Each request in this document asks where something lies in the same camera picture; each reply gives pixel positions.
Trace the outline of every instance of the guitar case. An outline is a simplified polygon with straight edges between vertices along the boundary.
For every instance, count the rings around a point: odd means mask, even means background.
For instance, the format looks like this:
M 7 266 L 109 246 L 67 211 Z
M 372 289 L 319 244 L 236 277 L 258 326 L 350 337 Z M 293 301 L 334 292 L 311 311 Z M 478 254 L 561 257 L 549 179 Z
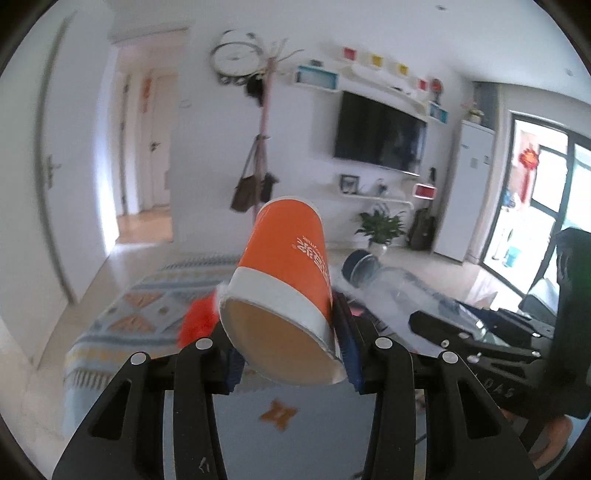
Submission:
M 431 168 L 429 181 L 435 185 L 437 170 Z M 408 231 L 407 242 L 411 250 L 429 250 L 435 237 L 436 219 L 431 215 L 431 200 L 429 206 L 417 210 L 414 215 L 413 224 Z

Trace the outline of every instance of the tv screen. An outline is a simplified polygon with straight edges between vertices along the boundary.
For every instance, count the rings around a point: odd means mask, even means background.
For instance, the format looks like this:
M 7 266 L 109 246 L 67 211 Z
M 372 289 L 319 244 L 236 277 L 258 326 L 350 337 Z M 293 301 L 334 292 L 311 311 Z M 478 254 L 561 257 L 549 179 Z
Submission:
M 345 92 L 335 157 L 418 174 L 427 124 L 383 103 Z

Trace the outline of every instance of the metal screw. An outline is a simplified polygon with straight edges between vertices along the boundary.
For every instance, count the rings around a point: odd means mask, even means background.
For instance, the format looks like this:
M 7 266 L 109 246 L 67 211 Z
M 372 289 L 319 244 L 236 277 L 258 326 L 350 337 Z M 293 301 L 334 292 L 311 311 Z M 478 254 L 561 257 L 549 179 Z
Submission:
M 443 358 L 443 361 L 447 364 L 455 364 L 457 363 L 457 355 L 453 352 L 443 352 L 443 355 L 441 356 Z
M 143 363 L 144 363 L 144 362 L 145 362 L 147 359 L 148 359 L 148 357 L 146 356 L 146 354 L 145 354 L 145 353 L 143 353 L 143 352 L 137 352 L 137 353 L 134 353 L 134 354 L 131 356 L 131 360 L 130 360 L 130 361 L 131 361 L 131 364 L 132 364 L 132 365 L 141 365 L 141 364 L 143 364 Z
M 380 338 L 376 338 L 376 340 L 375 340 L 375 346 L 378 348 L 381 348 L 383 350 L 387 350 L 392 345 L 393 345 L 392 340 L 390 340 L 388 337 L 380 337 Z
M 207 350 L 208 348 L 211 348 L 213 346 L 213 342 L 211 338 L 200 338 L 199 340 L 197 340 L 197 342 L 195 342 L 195 346 L 199 350 Z

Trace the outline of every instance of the green plant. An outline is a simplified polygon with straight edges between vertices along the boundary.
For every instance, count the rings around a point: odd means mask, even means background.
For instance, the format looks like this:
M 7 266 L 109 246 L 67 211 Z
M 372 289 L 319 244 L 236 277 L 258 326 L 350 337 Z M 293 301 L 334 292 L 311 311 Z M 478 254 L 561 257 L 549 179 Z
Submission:
M 361 228 L 355 233 L 369 237 L 370 244 L 389 245 L 392 240 L 404 235 L 400 213 L 390 217 L 389 212 L 374 210 L 373 214 L 360 213 Z
M 470 108 L 468 110 L 468 113 L 470 115 L 479 116 L 479 117 L 483 117 L 484 116 L 484 112 L 482 110 L 479 110 L 478 108 Z

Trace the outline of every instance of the orange star sticker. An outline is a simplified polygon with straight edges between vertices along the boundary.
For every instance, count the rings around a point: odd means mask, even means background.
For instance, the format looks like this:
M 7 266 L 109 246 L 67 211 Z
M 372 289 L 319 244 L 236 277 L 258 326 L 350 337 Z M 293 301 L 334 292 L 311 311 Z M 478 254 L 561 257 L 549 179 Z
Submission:
M 270 421 L 280 432 L 287 430 L 287 424 L 299 408 L 286 407 L 278 398 L 271 402 L 271 409 L 260 416 L 261 421 Z

